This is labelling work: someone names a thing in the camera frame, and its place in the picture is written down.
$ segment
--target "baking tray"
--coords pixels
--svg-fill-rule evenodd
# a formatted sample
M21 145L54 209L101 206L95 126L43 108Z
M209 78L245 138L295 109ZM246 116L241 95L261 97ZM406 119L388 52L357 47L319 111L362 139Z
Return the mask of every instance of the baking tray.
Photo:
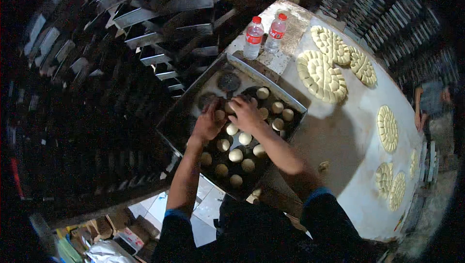
M239 77L241 83L239 88L235 91L226 93L218 88L218 80L220 77L224 76L224 74L231 73ZM158 131L171 147L182 155L186 149L186 143L190 134L194 129L197 117L201 114L201 109L205 103L205 97L210 94L219 97L220 103L218 109L224 110L225 103L230 100L231 97L244 95L248 98L257 98L255 92L263 86L269 89L270 96L266 100L257 100L259 102L259 108L265 107L269 111L269 116L266 120L269 125L275 118L282 118L282 114L274 115L271 112L271 104L275 101L281 101L285 109L290 108L294 111L294 121L285 122L284 130L276 132L284 140L288 141L292 138L295 129L305 117L307 109L263 74L259 73L239 58L228 53L222 53L188 88L184 95L158 123ZM257 139L253 138L249 145L242 145L239 142L240 133L241 131L239 130L235 135L229 136L223 129L218 134L217 138L210 141L210 143L204 147L204 151L212 155L212 165L210 167L202 166L201 173L236 200L245 200L253 191L253 188L263 176L271 161L269 158L255 157L253 155L253 147L258 145L259 142ZM216 147L218 139L227 139L230 142L231 146L228 151L223 153L219 152ZM252 173L245 173L242 170L240 162L234 163L229 160L229 151L235 148L239 148L242 151L244 159L250 158L254 161L255 170ZM227 178L221 179L214 174L216 165L220 163L225 164L229 169ZM233 174L238 174L243 179L242 186L239 189L232 188L229 183L229 178Z

